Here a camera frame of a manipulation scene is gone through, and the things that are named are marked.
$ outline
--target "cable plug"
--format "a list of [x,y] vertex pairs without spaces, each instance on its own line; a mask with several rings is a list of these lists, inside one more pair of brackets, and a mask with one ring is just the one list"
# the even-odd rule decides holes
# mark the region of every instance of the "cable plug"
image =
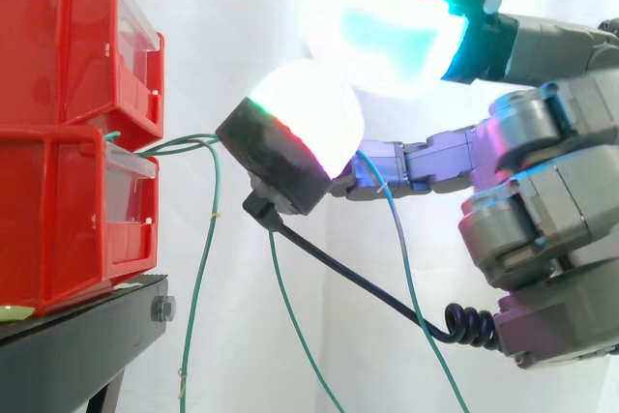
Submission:
[[277,232],[283,225],[283,220],[273,202],[261,197],[256,191],[252,191],[245,199],[243,209],[269,231]]

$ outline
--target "white light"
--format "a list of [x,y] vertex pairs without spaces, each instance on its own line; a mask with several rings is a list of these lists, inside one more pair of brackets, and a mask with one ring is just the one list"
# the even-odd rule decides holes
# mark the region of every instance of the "white light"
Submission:
[[445,0],[307,0],[304,12],[314,58],[359,89],[399,98],[440,80],[467,25]]
[[350,85],[313,60],[295,60],[266,77],[250,99],[299,137],[329,177],[336,178],[364,135]]

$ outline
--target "red plastic drawer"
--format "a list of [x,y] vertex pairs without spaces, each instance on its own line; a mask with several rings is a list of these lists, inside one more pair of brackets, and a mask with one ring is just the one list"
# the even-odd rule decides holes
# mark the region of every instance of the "red plastic drawer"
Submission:
[[0,124],[162,137],[163,37],[133,0],[0,0]]
[[155,161],[88,126],[0,126],[0,160],[0,306],[44,314],[156,265]]

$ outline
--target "green light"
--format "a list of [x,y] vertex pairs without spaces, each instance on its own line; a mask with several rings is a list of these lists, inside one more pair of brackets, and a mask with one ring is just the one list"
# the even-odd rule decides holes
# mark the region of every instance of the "green light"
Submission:
[[446,0],[308,0],[314,57],[357,88],[411,98],[449,69],[468,23]]

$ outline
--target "bolt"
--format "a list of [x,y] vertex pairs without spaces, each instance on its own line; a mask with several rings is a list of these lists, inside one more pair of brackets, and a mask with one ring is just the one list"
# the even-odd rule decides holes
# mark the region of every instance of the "bolt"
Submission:
[[153,300],[151,317],[153,321],[169,322],[176,313],[176,299],[172,296],[158,296]]

